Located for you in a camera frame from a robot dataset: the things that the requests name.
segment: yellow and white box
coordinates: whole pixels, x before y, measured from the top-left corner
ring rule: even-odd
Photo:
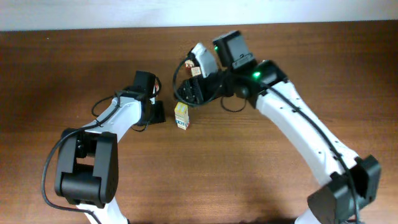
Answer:
[[[174,113],[177,126],[186,130],[189,126],[188,106],[179,102],[175,106]]]

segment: green indicator light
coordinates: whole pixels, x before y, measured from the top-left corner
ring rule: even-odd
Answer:
[[[260,77],[260,75],[261,75],[261,72],[254,72],[253,73],[253,77],[254,78],[258,78],[258,77]]]

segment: wooden table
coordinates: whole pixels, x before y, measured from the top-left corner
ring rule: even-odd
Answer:
[[[243,32],[258,60],[273,59],[319,118],[362,157],[382,164],[367,223],[398,220],[398,22],[339,22],[0,33],[0,223],[88,223],[48,207],[42,167],[67,127],[93,120],[100,98],[131,84],[136,70],[160,77],[167,122],[119,143],[123,214],[134,223],[238,223],[296,217],[318,185],[295,148],[249,106],[215,100],[174,121],[172,74],[197,43]],[[226,99],[230,108],[243,103]],[[55,160],[47,191],[53,191]]]

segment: white background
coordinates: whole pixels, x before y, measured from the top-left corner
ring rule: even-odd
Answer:
[[[398,19],[398,0],[0,0],[0,30]]]

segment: white arm segment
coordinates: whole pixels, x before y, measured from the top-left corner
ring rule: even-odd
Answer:
[[[304,103],[296,92],[291,82],[279,82],[272,86],[278,90],[293,104],[311,118],[326,134],[328,139],[334,144],[337,151],[348,168],[356,165],[354,160],[358,157],[357,153],[345,146],[329,129],[318,119],[311,109]],[[326,142],[311,126],[311,124],[302,118],[298,113],[280,99],[271,90],[267,90],[265,96],[259,96],[256,108],[261,114],[268,117],[285,134],[289,141],[295,146],[302,157],[311,168],[313,175],[321,186],[331,181],[330,174],[337,172],[345,173],[341,164],[334,159],[334,154],[330,151]],[[307,209],[303,215],[296,219],[295,224],[320,224],[314,217],[310,209]]]
[[[104,119],[117,105],[118,99],[113,98],[111,105],[97,118],[98,121]],[[113,114],[100,127],[89,129],[86,132],[89,133],[102,133],[104,131],[111,132],[118,135],[118,142],[129,130],[129,128],[136,124],[141,118],[141,102],[130,97],[120,97],[119,109]],[[112,199],[110,203],[107,203],[104,208],[98,208],[95,205],[79,204],[77,205],[80,209],[93,211],[97,218],[102,224],[127,224],[127,218],[121,213],[116,197]],[[86,214],[91,224],[97,224],[94,218]]]

